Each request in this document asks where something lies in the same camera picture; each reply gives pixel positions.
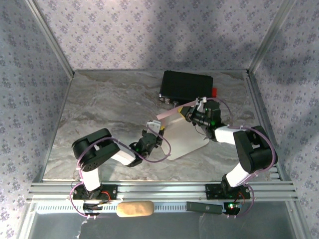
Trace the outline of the pink paper box sheet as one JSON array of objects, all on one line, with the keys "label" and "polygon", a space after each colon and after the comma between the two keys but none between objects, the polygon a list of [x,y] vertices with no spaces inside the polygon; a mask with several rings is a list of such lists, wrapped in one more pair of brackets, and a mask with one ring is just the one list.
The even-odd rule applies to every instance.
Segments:
[{"label": "pink paper box sheet", "polygon": [[204,131],[187,122],[177,111],[178,108],[180,106],[157,115],[165,127],[164,138],[168,143],[162,143],[161,148],[164,154],[169,154],[167,160],[176,160],[209,143]]}]

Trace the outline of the tan oblong sponge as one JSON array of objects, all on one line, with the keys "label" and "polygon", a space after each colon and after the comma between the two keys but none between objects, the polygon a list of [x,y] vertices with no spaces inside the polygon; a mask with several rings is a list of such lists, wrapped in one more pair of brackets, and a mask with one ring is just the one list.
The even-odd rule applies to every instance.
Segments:
[{"label": "tan oblong sponge", "polygon": [[121,218],[145,217],[154,213],[152,201],[121,202],[117,205],[116,214]]}]

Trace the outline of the black rectangular device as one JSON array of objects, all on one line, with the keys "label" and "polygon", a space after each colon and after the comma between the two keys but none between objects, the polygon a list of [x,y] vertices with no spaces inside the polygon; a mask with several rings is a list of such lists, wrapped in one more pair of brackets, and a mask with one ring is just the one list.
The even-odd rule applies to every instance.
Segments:
[{"label": "black rectangular device", "polygon": [[222,214],[222,206],[216,204],[186,202],[186,210],[188,212],[209,213],[209,214]]}]

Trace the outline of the circuit board with green light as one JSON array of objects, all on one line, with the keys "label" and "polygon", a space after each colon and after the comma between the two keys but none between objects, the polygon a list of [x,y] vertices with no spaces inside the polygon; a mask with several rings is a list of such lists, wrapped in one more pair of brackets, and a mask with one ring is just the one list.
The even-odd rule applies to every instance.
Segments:
[{"label": "circuit board with green light", "polygon": [[238,202],[225,202],[223,204],[223,214],[228,216],[237,216],[240,212],[240,209],[242,207],[242,204]]}]

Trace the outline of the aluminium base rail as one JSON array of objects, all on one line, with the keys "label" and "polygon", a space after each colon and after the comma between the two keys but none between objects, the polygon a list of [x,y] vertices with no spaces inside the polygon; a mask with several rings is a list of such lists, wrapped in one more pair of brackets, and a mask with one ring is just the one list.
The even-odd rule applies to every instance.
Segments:
[{"label": "aluminium base rail", "polygon": [[[181,181],[110,181],[103,184],[118,185],[116,200],[155,202],[181,201],[234,201],[208,200],[205,193],[205,184],[217,182],[181,182]],[[290,181],[251,182],[250,199],[236,199],[249,202],[256,201],[296,201],[298,199],[293,183]]]}]

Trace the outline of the aluminium side rail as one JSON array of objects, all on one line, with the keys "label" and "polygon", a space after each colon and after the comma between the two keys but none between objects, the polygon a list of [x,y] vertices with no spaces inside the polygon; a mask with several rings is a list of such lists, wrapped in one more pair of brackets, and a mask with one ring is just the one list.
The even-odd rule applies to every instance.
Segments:
[{"label": "aluminium side rail", "polygon": [[260,125],[264,128],[266,134],[269,137],[269,140],[271,141],[272,145],[274,146],[277,156],[278,156],[278,162],[276,163],[277,173],[279,175],[279,178],[281,181],[291,181],[289,175],[285,172],[282,162],[281,162],[281,155],[280,151],[278,149],[278,144],[275,138],[275,134],[273,132],[273,127],[270,122],[267,109],[265,106],[265,103],[262,98],[262,94],[260,92],[260,89],[257,84],[257,80],[254,74],[249,74],[248,70],[245,73],[246,75],[246,81],[248,84],[248,89],[254,104],[255,112],[257,113],[257,119],[260,123]]}]

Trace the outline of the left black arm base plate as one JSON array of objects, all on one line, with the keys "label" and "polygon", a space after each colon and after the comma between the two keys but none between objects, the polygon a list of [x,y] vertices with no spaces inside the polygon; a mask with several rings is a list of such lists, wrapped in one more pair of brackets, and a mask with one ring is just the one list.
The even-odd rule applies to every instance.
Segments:
[{"label": "left black arm base plate", "polygon": [[93,191],[88,191],[84,185],[75,188],[74,200],[115,200],[117,198],[118,185],[102,184]]}]

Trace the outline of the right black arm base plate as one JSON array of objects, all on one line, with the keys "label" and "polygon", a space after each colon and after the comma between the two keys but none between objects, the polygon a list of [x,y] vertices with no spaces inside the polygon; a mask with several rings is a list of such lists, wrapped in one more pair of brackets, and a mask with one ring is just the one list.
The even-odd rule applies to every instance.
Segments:
[{"label": "right black arm base plate", "polygon": [[250,199],[250,190],[248,187],[228,187],[222,183],[215,184],[205,184],[205,193],[208,200],[235,200],[237,197],[244,197],[244,199]]}]

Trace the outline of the right aluminium frame post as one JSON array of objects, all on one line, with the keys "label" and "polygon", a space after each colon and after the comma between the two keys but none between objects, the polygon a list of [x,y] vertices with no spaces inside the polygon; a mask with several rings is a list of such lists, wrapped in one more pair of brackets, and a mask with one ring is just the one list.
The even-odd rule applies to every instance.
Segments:
[{"label": "right aluminium frame post", "polygon": [[266,34],[263,40],[261,41],[261,44],[258,47],[257,52],[247,69],[247,74],[249,76],[254,74],[260,66],[262,60],[264,59],[267,51],[274,42],[278,32],[280,31],[280,28],[282,27],[283,23],[288,17],[296,1],[297,0],[282,0],[282,3],[274,16],[274,19],[272,20],[268,30],[266,31]]}]

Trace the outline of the aluminium frame post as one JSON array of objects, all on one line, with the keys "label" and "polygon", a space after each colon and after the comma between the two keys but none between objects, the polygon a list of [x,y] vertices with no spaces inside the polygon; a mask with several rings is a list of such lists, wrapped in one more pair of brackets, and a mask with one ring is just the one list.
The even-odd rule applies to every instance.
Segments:
[{"label": "aluminium frame post", "polygon": [[26,3],[29,10],[31,11],[33,17],[35,18],[35,21],[37,22],[40,30],[42,31],[45,39],[47,40],[48,44],[53,50],[55,56],[57,57],[65,73],[68,75],[69,78],[72,79],[74,76],[74,71],[72,67],[70,66],[65,54],[63,53],[56,37],[54,36],[53,31],[51,30],[49,24],[47,23],[45,16],[42,13],[38,3],[36,2],[36,0],[23,0],[23,1]]},{"label": "aluminium frame post", "polygon": [[266,34],[263,40],[261,41],[261,44],[258,47],[257,52],[247,69],[247,74],[249,76],[254,74],[260,66],[262,60],[264,59],[267,51],[274,42],[278,32],[280,31],[280,28],[282,27],[283,23],[288,17],[296,1],[297,0],[282,0],[282,3],[274,16],[274,19],[272,20],[268,30],[266,31]]}]

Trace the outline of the left aluminium frame post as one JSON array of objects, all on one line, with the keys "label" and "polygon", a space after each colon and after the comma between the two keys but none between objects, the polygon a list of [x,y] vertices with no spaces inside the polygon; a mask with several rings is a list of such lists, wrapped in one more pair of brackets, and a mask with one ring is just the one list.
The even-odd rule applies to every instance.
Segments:
[{"label": "left aluminium frame post", "polygon": [[29,10],[31,11],[33,17],[35,18],[35,21],[37,22],[40,30],[42,31],[45,39],[47,40],[48,44],[53,50],[55,56],[57,57],[65,73],[68,75],[69,78],[72,79],[74,76],[74,71],[72,67],[70,66],[65,54],[63,53],[56,37],[54,36],[53,31],[51,30],[49,24],[47,23],[45,16],[42,13],[38,3],[36,2],[36,0],[23,0],[23,1],[26,3]]}]

